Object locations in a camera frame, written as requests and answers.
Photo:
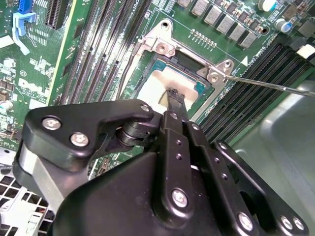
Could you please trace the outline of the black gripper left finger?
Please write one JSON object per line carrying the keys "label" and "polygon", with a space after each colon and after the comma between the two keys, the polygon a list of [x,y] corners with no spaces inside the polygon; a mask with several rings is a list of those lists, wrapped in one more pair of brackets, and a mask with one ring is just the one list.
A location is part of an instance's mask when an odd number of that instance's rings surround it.
{"label": "black gripper left finger", "polygon": [[177,94],[167,92],[163,114],[138,99],[33,109],[15,163],[57,214],[75,189],[136,156],[189,155]]}

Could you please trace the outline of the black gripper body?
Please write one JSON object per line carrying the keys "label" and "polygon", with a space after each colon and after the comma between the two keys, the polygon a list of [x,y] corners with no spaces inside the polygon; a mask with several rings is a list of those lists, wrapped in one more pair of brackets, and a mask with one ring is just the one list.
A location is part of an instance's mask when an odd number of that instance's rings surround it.
{"label": "black gripper body", "polygon": [[51,236],[232,236],[215,192],[188,154],[149,152],[70,193]]}

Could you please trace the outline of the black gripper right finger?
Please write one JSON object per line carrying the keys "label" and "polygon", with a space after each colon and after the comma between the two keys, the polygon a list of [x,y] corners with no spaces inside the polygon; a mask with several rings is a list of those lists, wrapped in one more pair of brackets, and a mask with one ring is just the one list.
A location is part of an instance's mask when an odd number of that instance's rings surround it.
{"label": "black gripper right finger", "polygon": [[176,95],[193,161],[201,171],[223,236],[307,236],[305,221],[223,141],[208,143]]}

